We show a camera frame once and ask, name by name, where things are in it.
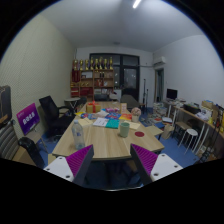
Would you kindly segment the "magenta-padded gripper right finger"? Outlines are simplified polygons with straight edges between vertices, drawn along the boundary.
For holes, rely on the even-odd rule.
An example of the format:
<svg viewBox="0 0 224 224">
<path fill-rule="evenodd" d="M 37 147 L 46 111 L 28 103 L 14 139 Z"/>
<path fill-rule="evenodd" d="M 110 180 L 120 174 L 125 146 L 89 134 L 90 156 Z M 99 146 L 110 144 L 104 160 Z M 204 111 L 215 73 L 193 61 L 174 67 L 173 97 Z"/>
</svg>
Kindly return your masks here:
<svg viewBox="0 0 224 224">
<path fill-rule="evenodd" d="M 167 154 L 159 155 L 135 144 L 130 145 L 130 153 L 137 167 L 141 182 L 147 185 L 182 169 Z"/>
</svg>

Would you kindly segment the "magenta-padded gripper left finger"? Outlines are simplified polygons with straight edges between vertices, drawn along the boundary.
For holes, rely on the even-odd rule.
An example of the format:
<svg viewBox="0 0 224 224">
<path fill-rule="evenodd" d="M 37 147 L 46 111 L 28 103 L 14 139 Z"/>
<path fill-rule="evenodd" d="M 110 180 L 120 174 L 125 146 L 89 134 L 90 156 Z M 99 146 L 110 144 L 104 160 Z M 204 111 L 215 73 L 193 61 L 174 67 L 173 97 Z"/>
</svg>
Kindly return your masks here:
<svg viewBox="0 0 224 224">
<path fill-rule="evenodd" d="M 89 145 L 70 156 L 57 157 L 45 171 L 82 186 L 93 155 L 94 148 Z"/>
</svg>

